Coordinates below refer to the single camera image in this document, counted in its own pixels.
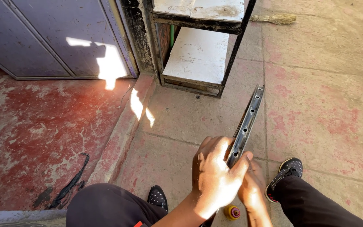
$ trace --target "black sneaker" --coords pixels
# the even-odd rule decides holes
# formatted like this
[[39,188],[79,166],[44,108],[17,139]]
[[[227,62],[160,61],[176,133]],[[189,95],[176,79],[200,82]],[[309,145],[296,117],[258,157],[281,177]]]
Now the black sneaker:
[[165,209],[166,212],[168,212],[166,197],[163,193],[163,190],[158,185],[153,186],[149,191],[148,203],[155,206],[160,206]]
[[299,160],[299,158],[291,157],[288,160],[285,160],[281,165],[280,169],[278,170],[277,176],[271,181],[269,185],[265,188],[265,197],[270,202],[278,203],[277,200],[275,200],[275,197],[273,196],[273,192],[275,189],[275,185],[286,176],[297,176],[302,177],[302,162]]

